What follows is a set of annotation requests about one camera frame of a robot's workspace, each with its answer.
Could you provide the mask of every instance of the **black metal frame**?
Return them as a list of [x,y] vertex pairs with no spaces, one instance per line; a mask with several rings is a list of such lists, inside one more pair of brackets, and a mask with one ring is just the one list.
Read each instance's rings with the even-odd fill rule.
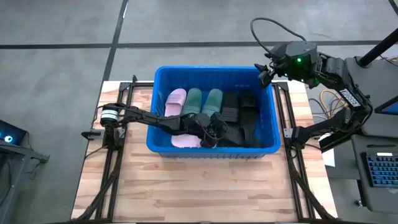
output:
[[49,161],[50,156],[35,152],[32,149],[9,144],[0,140],[0,154],[9,157],[12,167],[11,188],[3,204],[0,206],[0,223],[9,223],[18,193],[24,183],[31,159],[37,159],[41,164]]
[[[118,99],[117,103],[122,103],[123,102],[123,97],[124,94],[127,92],[127,100],[126,104],[131,105],[132,97],[133,97],[133,91],[135,87],[147,87],[147,86],[153,86],[152,82],[138,82],[137,77],[134,75],[132,78],[132,82],[121,82],[119,85],[119,93],[118,93]],[[105,164],[104,164],[104,172],[103,172],[103,177],[101,181],[101,187],[100,190],[97,194],[97,196],[94,198],[92,203],[90,204],[89,207],[85,210],[85,212],[78,218],[71,220],[72,223],[112,223],[113,220],[113,215],[114,215],[114,206],[116,203],[116,196],[117,196],[117,191],[118,191],[118,184],[119,184],[119,175],[120,175],[120,170],[121,170],[121,163],[122,163],[122,158],[123,158],[123,150],[124,150],[124,143],[126,140],[126,135],[125,133],[127,132],[127,125],[123,125],[121,129],[118,130],[119,132],[119,145],[115,148],[109,148],[107,153],[106,153],[106,159],[105,159]],[[95,130],[91,129],[90,132],[87,132],[85,134],[82,134],[84,137],[87,139],[96,139],[96,137],[102,137],[105,139],[106,133],[104,133],[103,130]],[[117,151],[116,155],[116,162],[114,165],[114,168],[111,173],[111,161],[112,161],[112,156],[113,156],[113,151]],[[106,218],[103,218],[103,206],[104,206],[104,198],[106,196],[107,191],[109,188],[111,188],[111,195],[109,198],[109,207],[108,207],[108,213],[106,215]],[[95,213],[95,219],[90,220],[91,216],[93,213]]]
[[[275,91],[281,130],[284,130],[285,128],[287,128],[287,125],[286,125],[285,114],[284,114],[284,109],[283,109],[283,105],[282,105],[282,98],[280,96],[280,90],[283,90],[285,93],[287,111],[289,114],[290,125],[292,126],[291,128],[296,127],[293,106],[292,106],[292,101],[290,99],[289,86],[287,85],[287,82],[273,83],[272,87],[274,88],[274,91]],[[292,150],[289,147],[289,145],[290,145],[289,140],[284,135],[282,135],[282,136],[284,139],[286,158],[292,160]],[[300,173],[304,179],[305,184],[308,185],[307,172],[305,171],[303,154],[301,151],[296,151],[296,153],[297,153],[297,162],[298,162],[298,167],[300,169]],[[297,188],[297,183],[294,180],[294,178],[292,177],[292,172],[293,172],[292,169],[295,169],[295,167],[288,165],[288,168],[289,168],[290,183],[292,186],[292,193],[293,193],[294,202],[295,202],[297,219],[299,220],[299,219],[303,218],[303,211],[301,208],[300,195],[299,195],[299,190]],[[306,198],[306,203],[307,203],[309,217],[315,218],[315,213],[313,211],[312,204],[308,198]]]

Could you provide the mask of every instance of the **wooden table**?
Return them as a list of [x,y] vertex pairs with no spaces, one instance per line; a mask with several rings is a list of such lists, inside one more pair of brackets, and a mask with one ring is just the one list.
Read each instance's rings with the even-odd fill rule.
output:
[[[116,102],[119,83],[104,82],[99,106]],[[288,84],[297,125],[313,124],[305,86],[299,82]],[[152,88],[135,88],[132,105],[149,111],[151,99]],[[99,119],[95,121],[94,128],[102,128]],[[261,159],[167,159],[147,148],[146,135],[146,125],[129,124],[114,222],[296,220],[283,145],[275,154]],[[102,140],[91,141],[87,153],[101,147],[101,143]],[[105,157],[106,150],[101,150],[85,161],[72,218],[81,215],[98,193]],[[321,152],[306,147],[303,157],[312,192],[336,217]],[[302,192],[300,198],[303,211],[306,211]],[[105,208],[108,199],[109,195],[105,200]]]

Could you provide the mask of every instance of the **black cable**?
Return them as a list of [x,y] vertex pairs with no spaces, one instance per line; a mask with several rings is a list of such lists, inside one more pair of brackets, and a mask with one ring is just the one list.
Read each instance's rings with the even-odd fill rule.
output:
[[12,185],[12,175],[11,175],[11,159],[7,160],[7,166],[8,166],[8,189],[6,190],[6,192],[2,195],[1,199],[0,199],[0,207],[1,205],[4,203],[4,201],[6,200],[8,193],[11,190],[11,185]]
[[370,102],[369,102],[369,107],[370,107],[370,112],[369,112],[368,116],[362,121],[361,126],[365,124],[365,122],[371,117],[371,115],[373,113],[373,106]]
[[299,154],[299,151],[297,149],[292,149],[296,152],[296,154],[292,157],[292,159],[295,159],[297,157],[297,155]]
[[277,24],[278,26],[280,26],[281,28],[283,28],[284,30],[286,30],[287,32],[290,32],[292,35],[294,35],[294,36],[296,36],[296,37],[298,37],[298,38],[300,38],[300,39],[302,39],[302,40],[304,40],[304,41],[307,41],[302,35],[297,34],[297,33],[293,32],[293,31],[291,31],[291,30],[288,29],[286,26],[282,25],[281,23],[279,23],[279,22],[277,22],[277,21],[275,21],[275,20],[273,20],[273,19],[265,18],[265,17],[257,17],[257,18],[254,18],[254,19],[252,19],[252,21],[250,22],[250,31],[251,31],[251,34],[253,35],[253,37],[255,38],[255,40],[257,41],[257,43],[258,43],[264,50],[266,50],[266,52],[270,53],[271,55],[274,55],[274,54],[273,54],[266,46],[264,46],[264,45],[261,43],[260,39],[257,37],[257,35],[256,35],[255,31],[254,31],[253,24],[254,24],[255,21],[259,21],[259,20],[273,22],[273,23]]
[[95,108],[95,112],[94,112],[94,119],[93,119],[93,121],[91,122],[91,125],[93,125],[94,124],[94,122],[95,122],[95,120],[98,118],[98,109],[100,109],[100,108],[103,108],[104,106],[99,106],[99,107],[97,107],[97,108]]
[[310,101],[310,100],[313,100],[313,101],[315,101],[316,103],[318,103],[318,105],[319,105],[320,108],[322,109],[323,113],[326,114],[326,110],[324,109],[324,107],[321,105],[321,103],[320,103],[318,100],[316,100],[316,99],[314,99],[314,98],[309,98],[308,100],[309,100],[309,101]]
[[26,172],[27,174],[29,174],[29,179],[30,180],[34,180],[35,178],[36,178],[36,168],[39,166],[39,165],[41,165],[41,164],[43,164],[43,163],[41,163],[41,162],[38,162],[36,165],[35,165],[35,167],[33,167],[33,169],[31,170],[31,171],[28,171],[28,172]]
[[87,159],[87,157],[91,156],[92,154],[98,152],[99,150],[104,149],[105,147],[106,147],[106,146],[102,146],[102,147],[100,147],[99,149],[95,149],[95,150],[92,151],[91,153],[87,154],[87,155],[85,156],[85,159]]
[[[335,110],[337,110],[337,109],[340,109],[340,108],[342,108],[342,107],[344,107],[344,106],[339,106],[339,107],[337,107]],[[333,110],[330,110],[330,111],[327,111],[327,113],[330,113],[330,112],[332,112]],[[312,113],[312,114],[326,114],[326,113]],[[327,114],[326,114],[327,115]]]
[[314,145],[311,145],[311,144],[307,144],[307,143],[305,143],[305,145],[306,146],[311,146],[311,147],[314,147],[315,149],[319,149],[319,150],[322,150],[320,147],[318,147],[318,146],[314,146]]
[[383,58],[383,60],[386,60],[386,61],[387,61],[388,63],[390,63],[391,65],[398,67],[398,65],[396,65],[396,64],[394,64],[394,63],[392,63],[392,62],[390,62],[388,59],[386,59],[385,57],[383,57],[383,56],[381,56],[381,55],[380,55],[380,58]]
[[338,109],[338,108],[336,108],[336,109],[332,109],[333,108],[333,103],[334,102],[336,102],[336,101],[340,101],[340,99],[334,99],[334,100],[330,100],[330,102],[329,102],[329,106],[330,106],[330,114],[331,114],[331,116],[333,116],[333,115],[335,115],[336,113],[336,110]]
[[[223,120],[220,120],[220,121],[223,122],[223,124],[226,126],[226,131],[225,131],[225,132],[228,133],[228,125],[225,123],[225,121],[223,121]],[[219,141],[219,140],[222,140],[222,139],[224,139],[224,138],[226,137],[226,135],[224,135],[222,138],[214,138],[213,136],[211,136],[211,135],[205,130],[205,128],[203,127],[203,125],[201,124],[201,122],[200,122],[199,119],[198,119],[198,122],[199,122],[199,125],[201,126],[203,132],[205,132],[205,134],[206,134],[209,138],[211,138],[212,140]]]
[[27,144],[29,145],[30,150],[34,151],[32,148],[32,145],[30,144],[30,133],[27,131],[26,134],[27,134],[27,137],[26,137]]
[[336,101],[338,101],[338,100],[340,100],[340,99],[335,98],[335,99],[331,99],[331,100],[329,101],[328,106],[330,106],[330,109],[331,109],[331,110],[332,110],[332,108],[333,108],[333,103],[336,102]]

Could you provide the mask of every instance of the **pink slipper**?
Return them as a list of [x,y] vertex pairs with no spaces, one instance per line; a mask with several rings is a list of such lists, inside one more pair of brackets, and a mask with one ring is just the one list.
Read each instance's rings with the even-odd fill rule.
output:
[[187,92],[182,88],[171,92],[166,100],[164,116],[180,115],[186,97]]
[[175,147],[201,147],[200,138],[191,134],[172,136],[172,144]]

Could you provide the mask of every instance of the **white label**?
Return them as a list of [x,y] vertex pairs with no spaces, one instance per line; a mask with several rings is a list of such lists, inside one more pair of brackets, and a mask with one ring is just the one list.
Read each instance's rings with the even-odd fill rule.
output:
[[390,152],[378,152],[377,155],[378,156],[392,156],[392,153],[390,153]]
[[118,119],[119,119],[117,116],[115,116],[115,115],[113,115],[113,114],[102,114],[102,115],[101,115],[101,119],[102,119],[102,118],[112,118],[112,119],[115,119],[115,120],[118,120]]
[[352,94],[347,89],[340,90],[340,93],[344,96],[344,98],[346,98],[348,103],[350,103],[353,107],[361,106],[361,104],[359,104],[356,98],[353,97]]
[[119,119],[119,114],[114,110],[104,110],[102,111],[101,118],[112,118],[117,121]]

